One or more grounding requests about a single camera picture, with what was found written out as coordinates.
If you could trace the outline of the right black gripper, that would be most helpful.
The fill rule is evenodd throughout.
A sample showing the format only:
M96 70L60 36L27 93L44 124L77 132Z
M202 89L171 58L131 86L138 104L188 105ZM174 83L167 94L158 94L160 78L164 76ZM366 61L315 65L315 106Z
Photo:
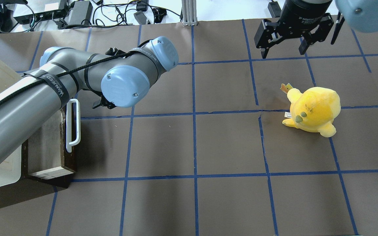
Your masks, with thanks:
M334 25L327 9L331 0L286 0L276 22L263 19L254 36L255 46L263 59L269 49L286 39L301 38L300 55L316 42L324 42Z

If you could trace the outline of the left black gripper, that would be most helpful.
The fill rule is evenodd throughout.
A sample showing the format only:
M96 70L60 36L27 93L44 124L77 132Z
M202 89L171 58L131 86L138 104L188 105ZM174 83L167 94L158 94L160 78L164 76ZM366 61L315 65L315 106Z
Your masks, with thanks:
M101 95L101 97L93 102L92 109L97 109L98 107L106 107L108 109L114 109L116 108L116 105L110 101L108 101L104 95Z

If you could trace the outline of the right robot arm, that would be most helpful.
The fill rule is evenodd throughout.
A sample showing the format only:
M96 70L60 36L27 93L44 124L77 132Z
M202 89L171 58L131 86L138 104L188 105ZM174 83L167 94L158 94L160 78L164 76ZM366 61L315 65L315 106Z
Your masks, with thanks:
M346 22L355 31L378 32L378 0L336 0L336 20L327 12L331 0L287 0L278 21L263 19L254 36L256 48L262 58L267 58L269 49L286 39L301 38L299 53L306 54L316 42L324 42L331 29L334 44L340 29Z

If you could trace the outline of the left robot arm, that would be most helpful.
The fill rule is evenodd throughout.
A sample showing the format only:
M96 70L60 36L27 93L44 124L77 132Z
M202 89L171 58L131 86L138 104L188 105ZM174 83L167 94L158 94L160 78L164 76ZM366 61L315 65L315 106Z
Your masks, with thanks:
M48 48L37 69L0 93L0 164L80 90L100 97L93 108L129 108L178 62L177 49L165 36L115 55Z

